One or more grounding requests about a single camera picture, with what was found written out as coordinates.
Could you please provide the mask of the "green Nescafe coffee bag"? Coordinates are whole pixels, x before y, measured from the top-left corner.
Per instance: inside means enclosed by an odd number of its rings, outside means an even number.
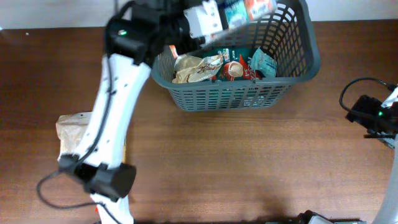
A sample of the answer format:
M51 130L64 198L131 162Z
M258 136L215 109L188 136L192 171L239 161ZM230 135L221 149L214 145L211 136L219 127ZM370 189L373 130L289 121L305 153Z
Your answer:
M223 65L212 80L240 81L262 80L262 75L250 67L253 51L247 48L217 48L206 51L203 56L223 56Z

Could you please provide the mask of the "grey plastic basket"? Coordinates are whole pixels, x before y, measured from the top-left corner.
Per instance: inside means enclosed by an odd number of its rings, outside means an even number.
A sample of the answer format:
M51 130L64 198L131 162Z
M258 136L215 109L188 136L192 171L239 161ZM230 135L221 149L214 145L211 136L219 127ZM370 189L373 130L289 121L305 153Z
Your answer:
M194 83L177 83L176 59L170 49L160 54L152 78L168 89L185 111L267 108L295 84L320 70L320 54L307 3L278 1L277 10L223 37L188 59L221 54L218 73Z

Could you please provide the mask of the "beige snack pouch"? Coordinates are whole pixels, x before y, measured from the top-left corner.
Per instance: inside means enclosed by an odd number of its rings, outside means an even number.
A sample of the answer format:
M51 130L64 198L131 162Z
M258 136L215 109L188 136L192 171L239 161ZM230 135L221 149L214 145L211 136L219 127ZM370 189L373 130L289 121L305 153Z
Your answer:
M204 80L211 80L223 65L223 56L214 55L200 58L192 55L179 55L177 51L172 50L176 61L174 64L175 78L172 80L174 84L195 83Z

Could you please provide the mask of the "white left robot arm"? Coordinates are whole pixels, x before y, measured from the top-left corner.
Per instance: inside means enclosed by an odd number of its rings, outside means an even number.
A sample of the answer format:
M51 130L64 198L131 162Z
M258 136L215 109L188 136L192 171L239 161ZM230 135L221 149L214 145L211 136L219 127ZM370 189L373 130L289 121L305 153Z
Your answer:
M88 128L73 152L58 160L58 173L79 182L102 223L133 223L128 195L136 168L123 162L123 144L142 87L156 56L204 42L199 25L218 15L216 1L128 1L104 28L101 83Z

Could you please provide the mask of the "teal wet wipes packet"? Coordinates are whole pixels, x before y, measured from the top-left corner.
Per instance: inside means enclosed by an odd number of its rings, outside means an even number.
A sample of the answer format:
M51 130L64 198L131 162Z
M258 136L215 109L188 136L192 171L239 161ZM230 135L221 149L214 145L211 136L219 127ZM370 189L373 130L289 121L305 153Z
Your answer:
M251 68L260 71L266 78L275 78L277 62L259 47L252 56Z

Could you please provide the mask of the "Kleenex tissue multipack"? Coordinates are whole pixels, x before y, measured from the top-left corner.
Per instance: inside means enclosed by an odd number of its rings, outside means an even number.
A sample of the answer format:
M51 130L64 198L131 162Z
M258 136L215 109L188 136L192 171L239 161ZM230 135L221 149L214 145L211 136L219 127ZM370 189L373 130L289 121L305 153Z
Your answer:
M208 47L250 23L272 14L277 9L277 2L276 0L226 0L217 6L222 30L206 35L202 47Z

